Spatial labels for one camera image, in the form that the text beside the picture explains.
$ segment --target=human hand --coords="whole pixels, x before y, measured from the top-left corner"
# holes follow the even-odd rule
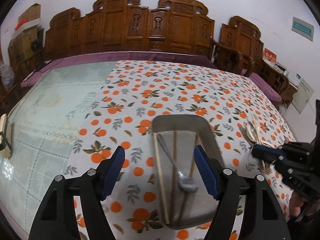
[[[289,203],[289,212],[293,217],[298,217],[301,212],[301,207],[307,200],[301,197],[296,191],[292,193],[290,203]],[[320,200],[314,203],[308,210],[305,211],[305,216],[311,216],[314,213],[317,213],[320,209]]]

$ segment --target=purple seat cover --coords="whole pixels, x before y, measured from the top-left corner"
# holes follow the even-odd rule
[[[140,51],[103,52],[56,59],[45,66],[40,72],[34,73],[28,80],[23,81],[21,83],[21,87],[34,86],[42,75],[44,75],[44,73],[49,69],[119,60],[163,61],[216,69],[213,63],[206,56]]]
[[[243,69],[241,71],[241,74],[245,74],[246,73],[246,69]],[[272,88],[268,85],[267,82],[265,82],[262,77],[260,77],[257,73],[252,73],[249,78],[253,81],[253,83],[255,83],[257,85],[257,87],[266,95],[266,97],[270,100],[270,101],[274,101],[274,102],[281,102],[282,98],[281,96]]]

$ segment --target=metal bolt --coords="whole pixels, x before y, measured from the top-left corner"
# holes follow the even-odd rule
[[[224,170],[223,170],[223,173],[226,174],[226,175],[231,175],[231,174],[232,174],[232,170],[230,170],[230,169],[224,169]]]
[[[62,175],[57,175],[57,176],[54,177],[54,180],[55,181],[60,181],[60,180],[62,180],[62,178],[63,178]]]
[[[257,176],[257,180],[259,180],[259,181],[264,181],[264,177],[259,174],[259,175]]]
[[[87,171],[87,174],[88,174],[89,176],[92,176],[92,175],[96,174],[96,170],[95,170],[95,169],[88,170],[88,171]]]

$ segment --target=gray rectangular tray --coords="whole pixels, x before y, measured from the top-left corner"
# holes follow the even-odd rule
[[[218,202],[207,193],[193,160],[193,150],[200,144],[209,157],[217,159],[224,167],[218,144],[207,120],[194,114],[159,115],[153,119],[152,129],[161,219],[174,229],[194,227],[211,221]],[[156,133],[161,133],[164,137],[179,169],[185,175],[194,177],[199,187],[198,192],[190,194],[179,189],[177,173],[157,144]]]

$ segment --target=spoon handle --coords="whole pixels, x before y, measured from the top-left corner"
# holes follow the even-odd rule
[[[169,152],[169,150],[168,150],[167,144],[165,143],[164,138],[163,138],[163,136],[162,136],[160,133],[157,134],[157,140],[158,140],[161,148],[162,148],[163,151],[165,152],[165,154],[168,156],[168,158],[170,159],[170,161],[172,162],[172,164],[175,166],[175,168],[176,168],[176,170],[177,170],[177,173],[180,174],[181,172],[180,172],[180,170],[179,170],[176,162],[175,162],[174,159],[172,158],[172,156],[171,156],[171,154],[170,154],[170,152]]]

